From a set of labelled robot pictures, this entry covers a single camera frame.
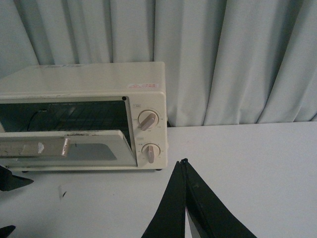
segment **oven door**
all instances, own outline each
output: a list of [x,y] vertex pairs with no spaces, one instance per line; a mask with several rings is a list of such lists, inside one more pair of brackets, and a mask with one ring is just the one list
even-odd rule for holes
[[105,170],[136,167],[120,130],[5,132],[0,165],[16,171]]

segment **black plastic piece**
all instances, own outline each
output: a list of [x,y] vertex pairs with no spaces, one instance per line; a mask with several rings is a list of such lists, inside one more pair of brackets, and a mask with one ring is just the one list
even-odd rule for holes
[[15,229],[15,226],[0,228],[0,238],[7,238]]
[[176,163],[158,211],[142,238],[184,238],[185,207],[195,237],[256,238],[225,207],[187,159]]
[[184,238],[185,203],[185,179],[177,162],[158,210],[142,238]]
[[0,166],[0,190],[11,191],[19,187],[24,187],[33,183],[34,181],[29,178],[23,178],[12,175],[12,172]]

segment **control knob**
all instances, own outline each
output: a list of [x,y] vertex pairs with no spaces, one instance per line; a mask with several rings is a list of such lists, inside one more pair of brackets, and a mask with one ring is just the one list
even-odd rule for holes
[[157,114],[151,110],[146,110],[140,113],[139,123],[141,130],[147,130],[156,126],[159,121]]
[[155,144],[146,144],[142,148],[142,153],[149,160],[149,163],[152,164],[154,159],[159,156],[160,149]]

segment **table surface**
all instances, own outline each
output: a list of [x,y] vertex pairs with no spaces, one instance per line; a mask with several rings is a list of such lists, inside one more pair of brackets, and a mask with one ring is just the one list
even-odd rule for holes
[[0,227],[17,226],[10,238],[140,238],[188,158],[258,238],[315,238],[316,141],[317,122],[169,128],[159,172],[15,173],[35,182],[0,192]]

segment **timer knob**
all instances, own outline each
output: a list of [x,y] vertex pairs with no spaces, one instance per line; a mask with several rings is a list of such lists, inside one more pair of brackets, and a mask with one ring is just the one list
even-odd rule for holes
[[160,149],[155,144],[146,144],[142,148],[143,155],[148,158],[149,163],[152,164],[154,162],[154,159],[159,156]]
[[155,112],[151,110],[143,111],[139,115],[139,123],[141,130],[147,130],[148,128],[156,126],[158,121],[159,117]]

